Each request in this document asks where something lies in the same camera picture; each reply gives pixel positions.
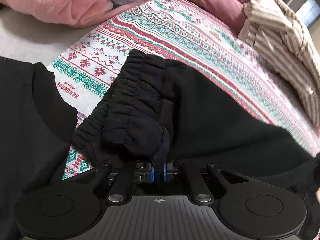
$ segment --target striped fabric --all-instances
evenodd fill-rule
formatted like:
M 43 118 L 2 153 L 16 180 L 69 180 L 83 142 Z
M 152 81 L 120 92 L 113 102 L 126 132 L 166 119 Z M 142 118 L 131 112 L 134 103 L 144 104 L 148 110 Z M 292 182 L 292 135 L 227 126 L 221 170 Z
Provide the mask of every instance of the striped fabric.
M 245 14 L 239 39 L 290 82 L 311 122 L 320 127 L 320 57 L 307 27 L 282 0 L 251 0 Z

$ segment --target gray floor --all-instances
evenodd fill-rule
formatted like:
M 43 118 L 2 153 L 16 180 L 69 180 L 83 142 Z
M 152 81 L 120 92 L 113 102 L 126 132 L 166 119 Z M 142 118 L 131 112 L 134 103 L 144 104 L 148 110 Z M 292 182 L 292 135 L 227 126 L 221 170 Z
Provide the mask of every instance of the gray floor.
M 49 65 L 95 26 L 75 29 L 44 23 L 9 8 L 0 10 L 0 56 Z

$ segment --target black fabric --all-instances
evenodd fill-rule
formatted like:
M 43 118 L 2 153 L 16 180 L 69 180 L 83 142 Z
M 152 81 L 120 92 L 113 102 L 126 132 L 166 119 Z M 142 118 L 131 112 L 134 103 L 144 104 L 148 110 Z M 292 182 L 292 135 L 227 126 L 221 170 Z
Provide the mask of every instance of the black fabric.
M 319 230 L 319 156 L 313 159 L 286 130 L 250 116 L 195 69 L 132 50 L 120 74 L 72 142 L 92 162 L 121 166 L 149 158 L 215 163 L 300 195 L 308 217 L 300 236 Z
M 0 239 L 13 240 L 20 237 L 18 199 L 53 176 L 62 179 L 77 110 L 42 64 L 0 57 L 0 69 Z

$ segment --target crosshair mark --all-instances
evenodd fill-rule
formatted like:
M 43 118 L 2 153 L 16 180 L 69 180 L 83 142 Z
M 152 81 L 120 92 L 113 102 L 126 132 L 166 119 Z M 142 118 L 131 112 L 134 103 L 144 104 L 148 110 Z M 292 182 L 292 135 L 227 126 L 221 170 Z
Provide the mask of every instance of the crosshair mark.
M 157 198 L 155 201 L 156 201 L 157 203 L 161 204 L 161 203 L 164 202 L 165 200 L 162 199 L 162 198 Z

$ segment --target fair isle pattern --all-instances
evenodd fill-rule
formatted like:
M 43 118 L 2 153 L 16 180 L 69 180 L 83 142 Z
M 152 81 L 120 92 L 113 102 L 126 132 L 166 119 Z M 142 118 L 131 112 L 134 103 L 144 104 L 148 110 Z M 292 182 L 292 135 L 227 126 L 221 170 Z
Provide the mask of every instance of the fair isle pattern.
M 231 29 L 186 0 L 155 0 L 113 17 L 48 67 L 63 99 L 78 109 L 78 125 L 101 100 L 131 49 L 190 65 L 252 116 L 286 128 L 308 152 L 318 152 L 319 138 L 287 86 Z M 71 148 L 63 178 L 90 168 Z

